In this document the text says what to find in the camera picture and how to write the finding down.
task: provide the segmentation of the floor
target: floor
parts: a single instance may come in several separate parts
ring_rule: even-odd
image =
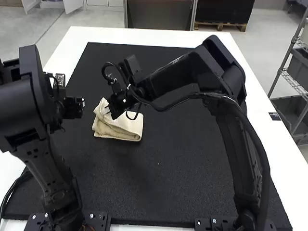
[[[224,27],[231,32],[265,92],[268,92],[277,70],[300,21],[301,10],[291,14],[279,10],[253,9],[247,31]],[[70,26],[124,27],[120,12],[75,11],[65,14],[60,9],[0,7],[0,58],[18,57],[18,48],[36,44],[44,66]],[[200,31],[216,30],[200,27]],[[273,97],[294,95],[296,92],[281,78]],[[301,148],[308,161],[308,147]]]

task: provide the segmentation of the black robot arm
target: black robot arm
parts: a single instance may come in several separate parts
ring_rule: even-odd
[[[112,74],[106,73],[109,66],[117,68],[125,87]],[[225,143],[239,214],[234,227],[264,230],[269,202],[269,163],[262,143],[246,117],[244,71],[216,36],[210,36],[192,52],[146,77],[135,56],[119,65],[106,63],[102,75],[114,92],[108,99],[113,119],[138,103],[163,112],[186,100],[202,99],[204,106],[216,117]],[[164,94],[192,83],[198,84],[200,92],[182,96],[163,107],[153,103]],[[255,148],[262,162],[262,174]]]
[[[63,119],[82,116],[83,99],[67,97],[64,87],[64,75],[42,71],[35,45],[0,62],[0,149],[21,159],[40,184],[48,230],[78,231],[84,218],[77,181],[50,136]]]

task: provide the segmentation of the cloth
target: cloth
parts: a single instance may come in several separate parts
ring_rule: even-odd
[[[102,98],[99,105],[94,109],[96,114],[92,125],[94,136],[125,141],[140,141],[143,130],[143,114],[139,113],[135,120],[130,120],[123,113],[119,118],[113,120],[106,106],[108,106],[108,101]],[[128,111],[130,118],[133,118],[135,114],[135,112]]]

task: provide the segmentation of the white cabinet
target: white cabinet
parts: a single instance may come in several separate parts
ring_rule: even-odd
[[[80,7],[83,7],[83,0],[63,0],[66,13],[71,13]]]
[[[60,8],[65,9],[66,13],[71,13],[74,10],[83,7],[83,0],[63,0],[63,1],[41,1],[41,0],[22,0],[23,7],[27,13],[30,9],[38,4],[42,8]]]
[[[41,8],[65,9],[66,13],[71,13],[77,9],[83,10],[105,10],[123,12],[124,0],[21,0],[27,13],[30,9],[40,4]]]
[[[123,0],[108,0],[109,6],[116,6],[116,7],[123,7],[124,1]]]
[[[29,10],[40,3],[40,0],[21,0],[21,2],[24,6],[25,12],[28,13]]]
[[[124,0],[84,0],[87,10],[123,12]]]
[[[87,0],[90,6],[108,6],[108,0]]]

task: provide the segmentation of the cabinet door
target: cabinet door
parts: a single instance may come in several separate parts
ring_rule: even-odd
[[[26,13],[28,13],[29,10],[31,10],[33,7],[38,5],[40,3],[40,0],[21,0],[24,10]]]
[[[80,7],[83,7],[83,0],[63,0],[66,13],[71,13]]]

